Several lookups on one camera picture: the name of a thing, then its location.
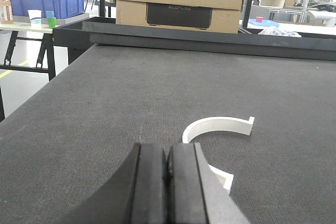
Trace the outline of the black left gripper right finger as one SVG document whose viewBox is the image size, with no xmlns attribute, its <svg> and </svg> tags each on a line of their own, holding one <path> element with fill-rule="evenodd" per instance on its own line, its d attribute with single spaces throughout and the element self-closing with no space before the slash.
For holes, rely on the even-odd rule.
<svg viewBox="0 0 336 224">
<path fill-rule="evenodd" d="M 200 144 L 173 145 L 167 168 L 168 223 L 249 223 L 209 168 Z"/>
</svg>

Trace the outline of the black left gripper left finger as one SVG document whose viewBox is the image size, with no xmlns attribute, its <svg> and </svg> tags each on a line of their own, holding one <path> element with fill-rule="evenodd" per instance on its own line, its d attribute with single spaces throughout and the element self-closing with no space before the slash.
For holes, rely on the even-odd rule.
<svg viewBox="0 0 336 224">
<path fill-rule="evenodd" d="M 166 163 L 159 144 L 134 144 L 93 195 L 57 223 L 166 223 Z"/>
</svg>

